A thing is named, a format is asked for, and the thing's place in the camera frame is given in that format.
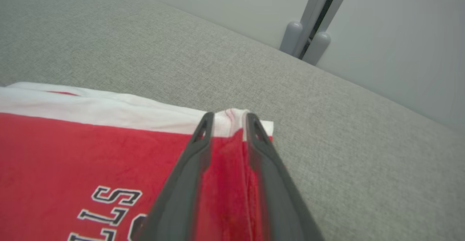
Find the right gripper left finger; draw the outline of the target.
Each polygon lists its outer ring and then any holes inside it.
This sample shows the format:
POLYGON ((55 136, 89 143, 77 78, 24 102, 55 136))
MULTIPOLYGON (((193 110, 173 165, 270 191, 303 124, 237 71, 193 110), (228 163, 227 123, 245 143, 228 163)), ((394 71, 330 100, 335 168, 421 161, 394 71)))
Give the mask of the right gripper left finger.
POLYGON ((192 241, 202 176, 211 158, 214 113, 203 115, 150 213, 133 232, 135 241, 192 241))

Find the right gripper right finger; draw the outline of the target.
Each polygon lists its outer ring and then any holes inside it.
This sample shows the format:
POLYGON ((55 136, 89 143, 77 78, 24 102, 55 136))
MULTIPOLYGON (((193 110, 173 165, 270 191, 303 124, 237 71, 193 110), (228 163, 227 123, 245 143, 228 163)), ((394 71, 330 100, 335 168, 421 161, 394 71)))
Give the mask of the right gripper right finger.
POLYGON ((265 241, 322 241, 317 223, 261 121, 246 115, 249 165, 257 176, 261 233, 265 241))

